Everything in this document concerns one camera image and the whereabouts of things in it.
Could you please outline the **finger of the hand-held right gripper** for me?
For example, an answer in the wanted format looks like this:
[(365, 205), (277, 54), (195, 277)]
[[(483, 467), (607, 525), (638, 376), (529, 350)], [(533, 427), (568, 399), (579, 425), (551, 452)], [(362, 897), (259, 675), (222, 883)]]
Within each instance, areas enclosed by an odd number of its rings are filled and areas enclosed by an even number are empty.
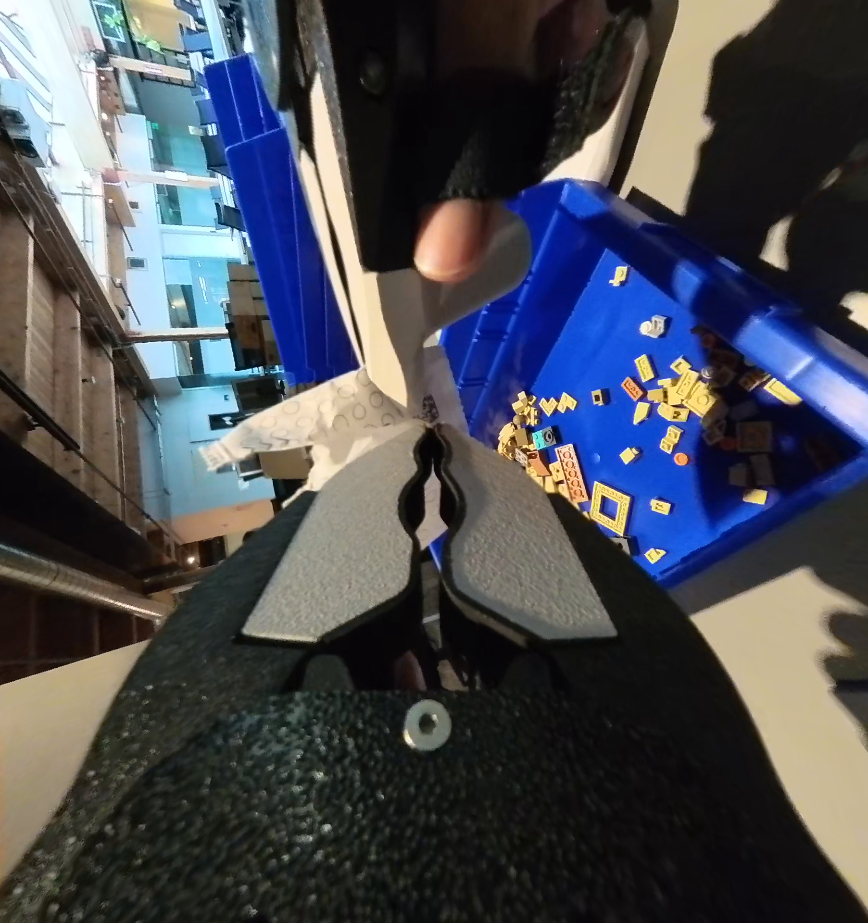
[(471, 276), (457, 283), (423, 280), (425, 340), (515, 290), (532, 264), (532, 239), (520, 215), (499, 215), (497, 230)]
[(417, 270), (365, 274), (365, 367), (404, 408), (420, 403), (425, 342), (440, 326), (442, 285)]

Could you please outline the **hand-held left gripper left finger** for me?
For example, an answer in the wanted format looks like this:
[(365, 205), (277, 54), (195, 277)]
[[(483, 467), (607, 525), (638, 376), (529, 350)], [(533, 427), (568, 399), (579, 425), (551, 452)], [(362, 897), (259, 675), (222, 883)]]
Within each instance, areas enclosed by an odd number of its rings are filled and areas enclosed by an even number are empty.
[(317, 491), (243, 625), (244, 639), (336, 640), (413, 588), (427, 512), (427, 436), (398, 430)]

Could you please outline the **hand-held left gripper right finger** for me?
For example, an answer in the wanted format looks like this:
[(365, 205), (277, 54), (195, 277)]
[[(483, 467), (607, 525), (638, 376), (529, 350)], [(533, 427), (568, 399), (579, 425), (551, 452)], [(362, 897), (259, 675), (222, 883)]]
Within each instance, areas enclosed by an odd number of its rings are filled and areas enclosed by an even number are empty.
[(616, 637), (550, 496), (513, 461), (435, 429), (448, 531), (443, 581), (463, 614), (520, 646)]

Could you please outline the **blue plastic bin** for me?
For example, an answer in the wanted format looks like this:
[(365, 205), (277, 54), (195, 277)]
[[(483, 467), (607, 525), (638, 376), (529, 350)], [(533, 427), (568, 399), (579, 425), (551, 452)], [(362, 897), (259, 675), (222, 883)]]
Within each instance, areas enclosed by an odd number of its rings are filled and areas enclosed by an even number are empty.
[[(606, 188), (555, 182), (521, 195), (511, 210), (532, 237), (532, 269), (511, 294), (446, 329), (448, 356), (472, 437), (497, 448), (512, 402), (566, 392), (574, 412), (555, 417), (574, 443), (591, 408), (584, 332), (586, 293), (612, 254), (687, 306), (702, 324), (777, 381), (777, 414), (790, 434), (784, 498), (713, 550), (661, 576), (672, 587), (798, 514), (868, 479), (868, 358), (816, 325), (806, 311), (757, 276), (699, 246), (675, 225), (646, 216)], [(587, 463), (580, 463), (590, 485)]]

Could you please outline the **white paper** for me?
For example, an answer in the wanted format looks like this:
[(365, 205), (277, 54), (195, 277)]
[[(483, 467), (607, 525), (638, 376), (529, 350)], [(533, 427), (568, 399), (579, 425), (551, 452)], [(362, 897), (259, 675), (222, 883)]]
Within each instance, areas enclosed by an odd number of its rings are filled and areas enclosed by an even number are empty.
[(420, 353), (420, 397), (404, 407), (384, 395), (365, 368), (339, 375), (248, 417), (228, 434), (201, 447), (211, 472), (254, 455), (308, 449), (307, 490), (319, 490), (343, 467), (410, 428), (415, 421), (469, 426), (444, 349)]

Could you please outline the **grey desk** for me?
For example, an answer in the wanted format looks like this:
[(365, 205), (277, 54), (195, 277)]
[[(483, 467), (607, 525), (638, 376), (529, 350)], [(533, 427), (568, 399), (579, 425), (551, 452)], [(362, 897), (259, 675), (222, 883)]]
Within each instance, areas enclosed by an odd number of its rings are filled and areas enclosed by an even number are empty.
[[(692, 236), (850, 334), (868, 309), (868, 2), (691, 2), (749, 25), (714, 57), (682, 210)], [(752, 706), (812, 832), (868, 893), (868, 486), (676, 591)]]

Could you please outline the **person's right hand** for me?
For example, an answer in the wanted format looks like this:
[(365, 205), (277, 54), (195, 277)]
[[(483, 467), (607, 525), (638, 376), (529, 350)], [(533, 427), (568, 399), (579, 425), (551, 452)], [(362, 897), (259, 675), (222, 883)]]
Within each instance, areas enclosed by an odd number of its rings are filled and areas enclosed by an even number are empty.
[[(494, 71), (535, 83), (578, 63), (611, 19), (602, 1), (439, 2), (438, 77)], [(415, 267), (439, 283), (459, 283), (481, 265), (497, 228), (496, 202), (452, 200), (426, 208)]]

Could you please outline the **brown long toy plate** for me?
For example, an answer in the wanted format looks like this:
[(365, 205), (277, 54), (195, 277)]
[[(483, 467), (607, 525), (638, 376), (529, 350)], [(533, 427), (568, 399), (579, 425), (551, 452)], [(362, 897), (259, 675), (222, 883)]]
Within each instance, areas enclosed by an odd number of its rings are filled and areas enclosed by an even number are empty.
[(589, 486), (583, 476), (575, 446), (573, 444), (557, 446), (555, 459), (558, 462), (569, 501), (576, 505), (589, 503), (591, 500)]

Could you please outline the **brown cardboard carton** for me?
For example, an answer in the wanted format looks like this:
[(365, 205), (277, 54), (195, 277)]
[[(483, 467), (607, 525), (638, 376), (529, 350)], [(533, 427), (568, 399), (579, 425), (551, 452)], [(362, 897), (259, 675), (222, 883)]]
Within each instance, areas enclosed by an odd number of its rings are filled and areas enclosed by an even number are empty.
[(223, 309), (235, 369), (281, 367), (278, 343), (255, 266), (229, 261), (227, 271), (228, 299)]

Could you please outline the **stack of blue bins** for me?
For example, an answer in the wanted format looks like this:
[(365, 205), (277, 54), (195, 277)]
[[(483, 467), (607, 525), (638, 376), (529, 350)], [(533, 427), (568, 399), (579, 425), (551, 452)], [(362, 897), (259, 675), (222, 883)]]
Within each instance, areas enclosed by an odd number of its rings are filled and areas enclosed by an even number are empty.
[(286, 126), (255, 63), (243, 54), (209, 64), (205, 76), (289, 383), (355, 370)]

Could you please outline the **tan frame toy brick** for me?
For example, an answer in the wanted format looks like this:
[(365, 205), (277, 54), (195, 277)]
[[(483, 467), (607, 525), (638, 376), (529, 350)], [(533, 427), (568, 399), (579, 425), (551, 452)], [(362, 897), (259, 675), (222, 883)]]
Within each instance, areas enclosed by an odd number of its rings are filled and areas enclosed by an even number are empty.
[(591, 487), (590, 518), (616, 537), (627, 535), (632, 495), (601, 481)]

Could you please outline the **silver ventilation duct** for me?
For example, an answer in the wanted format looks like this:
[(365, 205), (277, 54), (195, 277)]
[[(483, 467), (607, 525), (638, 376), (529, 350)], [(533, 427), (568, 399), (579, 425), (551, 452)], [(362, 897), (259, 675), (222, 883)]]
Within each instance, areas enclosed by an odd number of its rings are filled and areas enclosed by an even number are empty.
[(138, 617), (156, 626), (173, 610), (143, 594), (2, 542), (0, 583)]

